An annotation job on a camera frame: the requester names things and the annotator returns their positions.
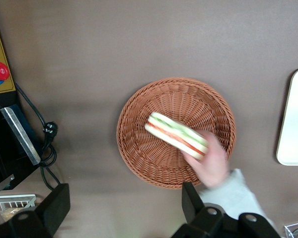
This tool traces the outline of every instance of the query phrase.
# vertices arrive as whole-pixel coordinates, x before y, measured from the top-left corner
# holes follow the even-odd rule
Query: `table surface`
[[[173,76],[226,99],[237,128],[230,166],[278,231],[298,222],[298,166],[276,159],[298,69],[298,0],[0,0],[0,32],[13,79],[59,125],[52,170],[70,184],[72,208],[57,237],[166,238],[185,222],[181,192],[136,177],[116,143],[126,101]],[[36,171],[7,193],[49,191]]]

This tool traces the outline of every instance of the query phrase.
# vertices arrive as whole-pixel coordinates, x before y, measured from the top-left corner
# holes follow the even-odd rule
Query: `wire basket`
[[[131,171],[153,185],[180,189],[184,181],[201,182],[180,150],[145,130],[152,112],[161,113],[191,128],[214,133],[227,151],[236,140],[232,112],[209,85],[190,78],[165,78],[138,90],[124,106],[117,125],[117,143]]]

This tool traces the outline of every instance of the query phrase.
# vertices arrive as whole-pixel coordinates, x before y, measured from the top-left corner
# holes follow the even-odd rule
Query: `gray sleeve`
[[[238,216],[245,212],[257,213],[267,219],[239,169],[233,170],[220,186],[202,191],[200,197],[204,203],[221,206],[230,217],[237,220]]]

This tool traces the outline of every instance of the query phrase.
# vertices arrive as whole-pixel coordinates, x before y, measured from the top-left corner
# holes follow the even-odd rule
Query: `white tray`
[[[276,156],[283,165],[298,166],[298,71],[291,80]]]

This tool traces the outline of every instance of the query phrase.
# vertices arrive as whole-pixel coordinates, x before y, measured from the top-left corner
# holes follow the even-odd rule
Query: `screw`
[[[218,212],[214,208],[209,208],[208,213],[211,215],[216,215]]]
[[[247,214],[245,217],[246,217],[246,219],[249,220],[250,222],[256,222],[256,221],[257,221],[257,218],[254,217],[254,216],[251,215],[251,214]]]
[[[18,220],[25,220],[25,219],[27,219],[29,217],[29,215],[28,214],[21,214],[19,217],[18,217]]]

